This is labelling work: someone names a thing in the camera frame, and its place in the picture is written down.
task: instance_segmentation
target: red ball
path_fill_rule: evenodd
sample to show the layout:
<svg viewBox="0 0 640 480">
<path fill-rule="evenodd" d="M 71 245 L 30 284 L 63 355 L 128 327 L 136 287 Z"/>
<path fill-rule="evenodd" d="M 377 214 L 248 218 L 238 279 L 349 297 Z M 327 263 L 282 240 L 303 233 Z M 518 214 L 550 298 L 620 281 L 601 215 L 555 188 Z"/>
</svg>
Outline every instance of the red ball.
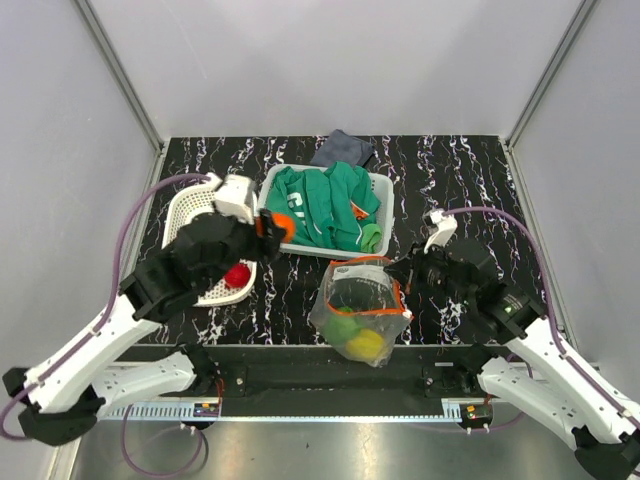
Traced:
<svg viewBox="0 0 640 480">
<path fill-rule="evenodd" d="M 251 278 L 251 269 L 244 263 L 237 263 L 224 276 L 224 283 L 227 288 L 242 288 Z"/>
</svg>

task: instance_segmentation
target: dark gray cloth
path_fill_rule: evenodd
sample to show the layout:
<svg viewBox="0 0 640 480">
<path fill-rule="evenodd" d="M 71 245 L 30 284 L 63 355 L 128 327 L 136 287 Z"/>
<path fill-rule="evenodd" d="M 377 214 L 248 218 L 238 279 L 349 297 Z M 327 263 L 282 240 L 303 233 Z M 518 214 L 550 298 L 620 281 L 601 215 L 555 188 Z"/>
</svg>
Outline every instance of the dark gray cloth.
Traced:
<svg viewBox="0 0 640 480">
<path fill-rule="evenodd" d="M 311 159 L 311 165 L 330 167 L 336 162 L 345 162 L 353 167 L 363 167 L 371 155 L 373 145 L 351 137 L 342 130 L 334 130 Z"/>
</svg>

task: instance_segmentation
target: yellow ball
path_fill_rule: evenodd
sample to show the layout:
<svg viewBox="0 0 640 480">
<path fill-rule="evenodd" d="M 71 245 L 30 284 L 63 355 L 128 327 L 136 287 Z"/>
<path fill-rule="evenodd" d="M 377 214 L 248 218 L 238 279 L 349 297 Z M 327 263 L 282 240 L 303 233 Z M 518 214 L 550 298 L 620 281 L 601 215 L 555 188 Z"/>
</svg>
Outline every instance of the yellow ball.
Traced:
<svg viewBox="0 0 640 480">
<path fill-rule="evenodd" d="M 360 333 L 349 340 L 345 346 L 352 357 L 371 362 L 380 356 L 384 356 L 384 338 L 368 328 L 363 328 Z"/>
</svg>

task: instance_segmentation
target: gray wall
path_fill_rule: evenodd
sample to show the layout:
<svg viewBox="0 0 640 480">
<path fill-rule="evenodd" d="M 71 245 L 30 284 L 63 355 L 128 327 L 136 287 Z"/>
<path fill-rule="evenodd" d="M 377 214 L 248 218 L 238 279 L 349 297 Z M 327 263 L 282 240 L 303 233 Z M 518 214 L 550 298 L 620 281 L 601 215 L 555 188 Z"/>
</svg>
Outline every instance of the gray wall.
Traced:
<svg viewBox="0 0 640 480">
<path fill-rule="evenodd" d="M 640 2 L 600 2 L 515 151 L 581 352 L 640 400 Z"/>
<path fill-rule="evenodd" d="M 510 132 L 580 0 L 91 0 L 164 137 Z"/>
<path fill-rule="evenodd" d="M 48 357 L 104 305 L 153 154 L 69 0 L 0 2 L 0 62 L 4 373 Z M 49 455 L 0 441 L 3 477 L 40 478 Z"/>
</svg>

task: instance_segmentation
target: black marble surface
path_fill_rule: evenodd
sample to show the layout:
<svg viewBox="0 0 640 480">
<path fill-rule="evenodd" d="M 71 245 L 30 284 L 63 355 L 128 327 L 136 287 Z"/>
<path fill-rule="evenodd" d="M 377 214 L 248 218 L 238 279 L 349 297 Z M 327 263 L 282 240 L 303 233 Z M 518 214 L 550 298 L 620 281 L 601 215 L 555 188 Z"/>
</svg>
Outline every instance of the black marble surface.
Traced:
<svg viewBox="0 0 640 480">
<path fill-rule="evenodd" d="M 485 205 L 522 219 L 514 183 L 497 137 L 373 136 L 367 164 L 394 183 L 395 224 L 389 251 L 399 257 L 426 234 L 425 214 L 433 208 Z M 237 173 L 258 188 L 279 163 L 308 164 L 325 137 L 174 138 L 161 178 L 187 172 Z M 160 249 L 168 204 L 182 187 L 156 195 L 145 226 L 139 259 Z M 524 236 L 506 221 L 482 214 L 458 218 L 457 236 L 473 237 L 489 248 L 501 275 L 528 293 L 544 298 L 539 270 Z M 322 343 L 307 315 L 328 260 L 283 255 L 259 267 L 255 287 L 243 302 L 218 308 L 192 308 L 142 339 L 142 344 L 313 345 Z M 410 305 L 415 319 L 400 344 L 449 344 L 484 340 L 464 322 L 462 305 L 434 295 Z"/>
</svg>

